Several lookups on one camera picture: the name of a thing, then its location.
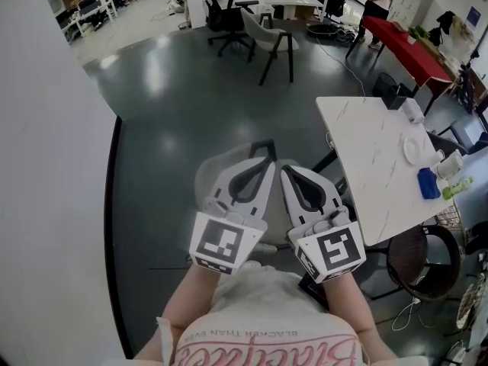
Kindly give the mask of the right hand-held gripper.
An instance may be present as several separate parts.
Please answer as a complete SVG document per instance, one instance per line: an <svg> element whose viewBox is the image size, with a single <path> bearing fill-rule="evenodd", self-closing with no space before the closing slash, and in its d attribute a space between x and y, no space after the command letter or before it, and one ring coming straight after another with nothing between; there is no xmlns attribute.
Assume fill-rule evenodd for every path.
<svg viewBox="0 0 488 366"><path fill-rule="evenodd" d="M281 186L291 224L287 238L316 283L353 272L366 261L358 222L350 221L335 185L310 169L285 165ZM314 213L323 214L307 222Z"/></svg>

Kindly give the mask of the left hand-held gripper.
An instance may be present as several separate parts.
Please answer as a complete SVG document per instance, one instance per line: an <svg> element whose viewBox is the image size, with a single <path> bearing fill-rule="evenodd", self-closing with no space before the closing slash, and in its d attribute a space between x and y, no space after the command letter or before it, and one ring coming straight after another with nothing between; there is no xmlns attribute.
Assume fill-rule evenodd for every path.
<svg viewBox="0 0 488 366"><path fill-rule="evenodd" d="M241 268L267 230L254 217L263 216L274 175L270 157L247 159L220 173L211 191L218 200L207 199L195 218L189 249L195 265L224 275Z"/></svg>

